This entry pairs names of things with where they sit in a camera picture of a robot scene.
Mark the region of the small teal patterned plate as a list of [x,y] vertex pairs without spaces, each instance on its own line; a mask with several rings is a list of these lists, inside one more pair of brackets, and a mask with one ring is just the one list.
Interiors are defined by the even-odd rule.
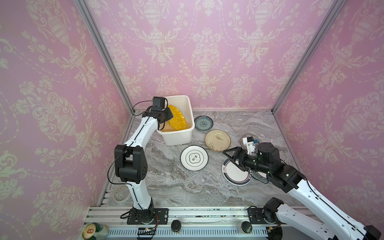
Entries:
[[213,125],[213,120],[208,116],[198,116],[195,118],[195,128],[199,131],[208,131]]

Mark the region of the left jar black lid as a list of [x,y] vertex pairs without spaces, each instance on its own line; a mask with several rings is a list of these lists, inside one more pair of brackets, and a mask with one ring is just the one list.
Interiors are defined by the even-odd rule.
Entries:
[[182,232],[182,222],[179,220],[172,221],[171,230],[174,233],[181,233]]

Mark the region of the white plate dark lettered rim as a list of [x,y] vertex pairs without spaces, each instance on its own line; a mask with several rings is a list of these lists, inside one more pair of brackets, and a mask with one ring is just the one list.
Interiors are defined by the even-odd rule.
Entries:
[[267,184],[269,182],[266,174],[263,174],[263,173],[259,173],[259,172],[253,172],[252,173],[252,177],[255,179],[255,180],[258,180],[264,184]]

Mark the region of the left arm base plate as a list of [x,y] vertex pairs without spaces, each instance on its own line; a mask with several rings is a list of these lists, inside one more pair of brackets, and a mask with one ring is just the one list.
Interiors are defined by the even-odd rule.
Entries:
[[128,225],[166,225],[168,223],[169,209],[155,208],[153,210],[138,210],[132,208],[128,212]]

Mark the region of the white plastic bin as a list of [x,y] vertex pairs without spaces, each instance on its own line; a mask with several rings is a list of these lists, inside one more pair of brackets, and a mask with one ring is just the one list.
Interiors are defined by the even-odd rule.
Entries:
[[177,107],[184,115],[187,121],[187,129],[175,131],[171,128],[168,121],[165,127],[157,133],[160,134],[167,146],[184,145],[192,140],[192,131],[195,129],[195,122],[193,117],[192,105],[190,98],[187,95],[167,96],[168,106],[173,105]]

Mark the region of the beige plate floral pattern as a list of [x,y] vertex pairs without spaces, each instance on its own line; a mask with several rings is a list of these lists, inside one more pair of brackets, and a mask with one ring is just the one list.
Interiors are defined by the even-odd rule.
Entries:
[[205,136],[207,147],[216,152],[227,150],[231,145],[230,136],[222,130],[212,130]]

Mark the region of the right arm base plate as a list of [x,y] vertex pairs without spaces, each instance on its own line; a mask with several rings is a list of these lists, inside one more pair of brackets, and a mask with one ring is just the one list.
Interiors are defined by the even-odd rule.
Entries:
[[264,209],[263,208],[256,208],[255,206],[251,206],[247,208],[248,218],[249,222],[252,225],[285,225],[286,223],[283,223],[279,221],[278,219],[272,220],[271,222],[266,219],[264,216]]

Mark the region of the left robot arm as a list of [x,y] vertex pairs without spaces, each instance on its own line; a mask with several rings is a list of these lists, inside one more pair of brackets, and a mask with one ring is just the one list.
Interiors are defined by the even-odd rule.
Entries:
[[152,134],[173,118],[170,108],[149,107],[144,113],[141,123],[133,136],[123,145],[115,147],[115,175],[129,189],[133,206],[121,217],[127,219],[128,225],[166,225],[169,209],[155,208],[146,185],[148,163],[145,147]]

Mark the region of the jar black lid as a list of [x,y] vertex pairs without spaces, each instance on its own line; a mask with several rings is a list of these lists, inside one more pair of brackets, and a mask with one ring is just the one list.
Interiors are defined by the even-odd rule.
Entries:
[[253,226],[250,222],[243,221],[238,223],[237,230],[239,235],[251,234],[253,231]]
[[171,230],[174,233],[181,233],[182,232],[182,222],[179,220],[172,221]]

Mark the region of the green can gold lid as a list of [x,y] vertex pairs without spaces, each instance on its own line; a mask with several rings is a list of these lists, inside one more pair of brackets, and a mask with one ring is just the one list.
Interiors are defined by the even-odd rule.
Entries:
[[91,223],[88,224],[83,232],[83,240],[104,240],[109,234],[109,227],[104,224]]

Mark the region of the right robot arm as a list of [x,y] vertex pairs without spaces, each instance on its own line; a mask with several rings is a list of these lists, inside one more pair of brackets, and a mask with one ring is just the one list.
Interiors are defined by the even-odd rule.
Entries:
[[343,212],[321,194],[296,168],[280,158],[272,143],[257,145],[256,154],[241,147],[227,149],[224,155],[243,172],[266,174],[270,183],[304,204],[319,221],[294,211],[277,198],[265,205],[263,215],[270,224],[287,224],[316,240],[378,240],[382,233]]

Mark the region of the yellow polka dot plate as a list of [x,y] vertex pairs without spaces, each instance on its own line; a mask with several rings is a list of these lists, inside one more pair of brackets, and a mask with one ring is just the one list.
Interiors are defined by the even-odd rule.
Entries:
[[169,105],[168,108],[171,110],[173,117],[168,120],[169,125],[175,131],[181,131],[187,129],[187,121],[182,112],[175,106]]

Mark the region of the white plate green line pattern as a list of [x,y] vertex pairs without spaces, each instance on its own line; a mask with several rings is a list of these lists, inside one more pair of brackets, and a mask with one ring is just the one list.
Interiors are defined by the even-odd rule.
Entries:
[[181,153],[182,166],[192,172],[204,169],[208,162],[209,156],[205,149],[199,146],[189,146]]

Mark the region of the white plate red green rim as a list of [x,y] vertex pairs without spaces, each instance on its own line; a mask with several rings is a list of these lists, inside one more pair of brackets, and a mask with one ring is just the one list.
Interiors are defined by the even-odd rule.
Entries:
[[241,171],[230,159],[223,162],[222,173],[229,183],[236,186],[245,186],[252,181],[250,173]]

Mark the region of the clear glass plate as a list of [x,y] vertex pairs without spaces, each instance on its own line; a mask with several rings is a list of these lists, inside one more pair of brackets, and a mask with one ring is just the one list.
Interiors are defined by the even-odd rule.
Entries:
[[247,148],[247,147],[246,147],[246,144],[245,144],[244,141],[243,141],[243,139],[247,139],[247,138],[253,138],[254,141],[255,141],[256,143],[258,143],[259,140],[260,140],[260,138],[259,138],[258,136],[254,135],[254,134],[252,134],[252,133],[246,133],[246,134],[243,134],[243,135],[240,137],[240,140],[239,140],[239,143],[240,143],[240,145],[241,145],[241,147],[242,147],[243,149],[246,149],[246,148]]

